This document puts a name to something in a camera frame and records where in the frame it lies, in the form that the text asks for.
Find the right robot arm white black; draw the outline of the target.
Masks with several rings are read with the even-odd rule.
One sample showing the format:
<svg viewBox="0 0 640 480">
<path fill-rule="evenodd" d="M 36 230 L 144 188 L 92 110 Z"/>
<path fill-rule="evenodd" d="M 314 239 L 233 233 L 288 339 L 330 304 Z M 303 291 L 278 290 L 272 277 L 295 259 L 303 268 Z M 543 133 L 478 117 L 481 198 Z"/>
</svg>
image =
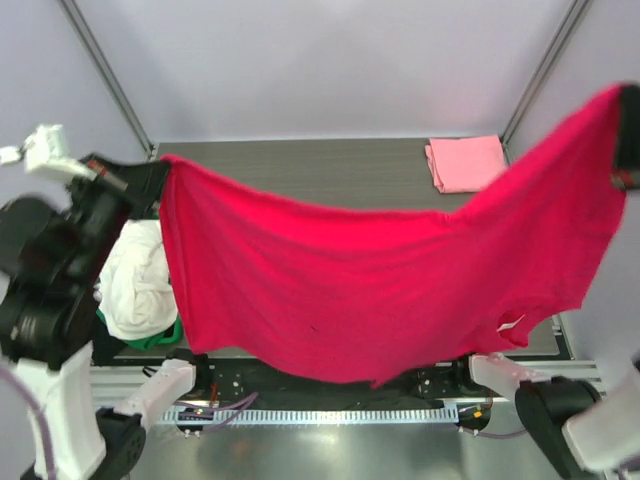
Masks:
<svg viewBox="0 0 640 480">
<path fill-rule="evenodd" d="M 466 336 L 471 379 L 514 401 L 564 479 L 637 459 L 639 368 L 602 396 L 584 380 L 537 380 L 504 353 L 541 320 L 582 306 L 638 188 L 639 87 L 621 83 L 572 113 L 457 213 L 480 299 Z"/>
</svg>

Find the red t shirt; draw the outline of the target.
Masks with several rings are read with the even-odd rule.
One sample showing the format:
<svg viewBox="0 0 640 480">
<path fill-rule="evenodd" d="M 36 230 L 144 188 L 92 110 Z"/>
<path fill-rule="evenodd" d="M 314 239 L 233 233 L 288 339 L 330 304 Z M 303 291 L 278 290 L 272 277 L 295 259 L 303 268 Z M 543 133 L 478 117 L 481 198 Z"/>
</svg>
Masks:
<svg viewBox="0 0 640 480">
<path fill-rule="evenodd" d="M 305 204 L 169 156 L 159 216 L 191 349 L 380 385 L 526 345 L 581 306 L 619 228 L 622 92 L 593 97 L 450 213 Z"/>
</svg>

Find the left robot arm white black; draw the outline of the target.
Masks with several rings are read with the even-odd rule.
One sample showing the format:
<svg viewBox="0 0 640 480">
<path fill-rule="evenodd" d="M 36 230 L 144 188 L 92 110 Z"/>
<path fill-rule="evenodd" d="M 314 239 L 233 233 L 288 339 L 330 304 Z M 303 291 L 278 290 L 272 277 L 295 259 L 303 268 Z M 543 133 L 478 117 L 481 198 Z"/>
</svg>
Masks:
<svg viewBox="0 0 640 480">
<path fill-rule="evenodd" d="M 113 407 L 95 408 L 90 382 L 94 288 L 126 222 L 159 206 L 166 161 L 119 165 L 100 156 L 53 167 L 71 203 L 22 196 L 1 210 L 1 376 L 25 401 L 36 448 L 28 479 L 124 479 L 148 430 L 194 390 L 203 362 L 177 349 Z"/>
</svg>

